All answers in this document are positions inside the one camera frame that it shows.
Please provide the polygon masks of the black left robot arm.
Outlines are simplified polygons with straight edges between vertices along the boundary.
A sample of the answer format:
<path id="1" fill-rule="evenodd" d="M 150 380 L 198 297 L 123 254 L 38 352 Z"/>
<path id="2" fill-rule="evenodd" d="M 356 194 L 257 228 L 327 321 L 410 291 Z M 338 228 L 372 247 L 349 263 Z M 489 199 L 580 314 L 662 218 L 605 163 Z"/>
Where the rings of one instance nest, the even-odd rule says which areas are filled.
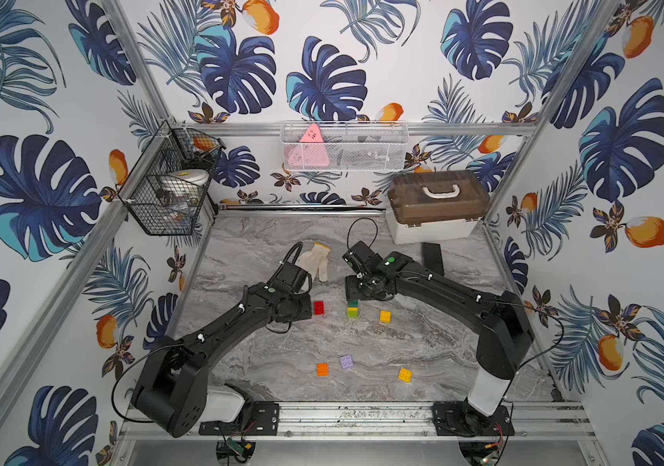
<path id="1" fill-rule="evenodd" d="M 208 325 L 178 340 L 161 338 L 145 359 L 130 404 L 169 435 L 179 438 L 199 423 L 209 404 L 215 365 L 253 332 L 312 317 L 310 273 L 285 262 L 267 283 L 245 287 L 240 301 Z"/>

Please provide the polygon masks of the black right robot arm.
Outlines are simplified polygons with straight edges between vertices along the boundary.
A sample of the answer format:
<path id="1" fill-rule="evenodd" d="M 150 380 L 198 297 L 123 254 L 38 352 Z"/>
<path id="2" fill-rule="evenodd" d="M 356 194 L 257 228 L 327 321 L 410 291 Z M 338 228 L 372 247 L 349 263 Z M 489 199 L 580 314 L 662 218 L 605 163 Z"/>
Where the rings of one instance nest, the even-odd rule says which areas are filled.
<path id="1" fill-rule="evenodd" d="M 520 298 L 510 291 L 496 295 L 461 285 L 401 252 L 380 256 L 362 241 L 343 260 L 353 271 L 345 278 L 348 298 L 382 302 L 403 295 L 477 334 L 479 371 L 466 398 L 467 412 L 495 415 L 535 340 Z"/>

